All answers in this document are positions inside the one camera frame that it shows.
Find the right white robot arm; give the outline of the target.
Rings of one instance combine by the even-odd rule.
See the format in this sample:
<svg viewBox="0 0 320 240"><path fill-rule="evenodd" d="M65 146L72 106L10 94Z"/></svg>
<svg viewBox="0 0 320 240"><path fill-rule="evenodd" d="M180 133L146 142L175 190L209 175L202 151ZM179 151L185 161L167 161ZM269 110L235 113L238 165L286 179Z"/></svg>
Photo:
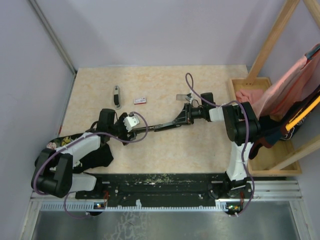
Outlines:
<svg viewBox="0 0 320 240"><path fill-rule="evenodd" d="M211 92L203 93L201 97L201 104L195 107L191 93L177 94L176 100L187 103L172 124L176 127L192 125L195 119L224 122L231 141L231 154L223 192L227 197L235 198L241 192L241 187L246 185L250 149L261 131L259 121L249 102L243 102L241 106L235 104L216 107Z"/></svg>

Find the black silver stapler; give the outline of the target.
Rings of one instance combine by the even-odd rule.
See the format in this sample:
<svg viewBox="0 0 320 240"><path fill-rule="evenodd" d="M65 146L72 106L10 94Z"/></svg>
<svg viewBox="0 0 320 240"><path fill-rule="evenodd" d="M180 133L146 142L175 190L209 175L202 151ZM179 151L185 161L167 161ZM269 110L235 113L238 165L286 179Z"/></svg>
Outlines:
<svg viewBox="0 0 320 240"><path fill-rule="evenodd" d="M130 132L135 134L142 134L146 132L161 132L161 131L179 128L181 126L182 124L167 122L167 123L152 125L148 127L145 126L145 127L133 128Z"/></svg>

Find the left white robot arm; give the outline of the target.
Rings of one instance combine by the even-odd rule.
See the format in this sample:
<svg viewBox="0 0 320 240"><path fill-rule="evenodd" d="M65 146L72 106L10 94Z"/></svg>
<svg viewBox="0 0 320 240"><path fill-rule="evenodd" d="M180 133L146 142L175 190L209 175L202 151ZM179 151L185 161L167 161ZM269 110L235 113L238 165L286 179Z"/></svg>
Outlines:
<svg viewBox="0 0 320 240"><path fill-rule="evenodd" d="M58 137L48 143L35 161L31 187L40 195L58 198L68 193L87 192L97 199L104 186L89 169L108 167L114 160L108 141L117 139L123 145L134 141L133 128L140 123L136 112L123 113L104 108L98 121L84 133Z"/></svg>

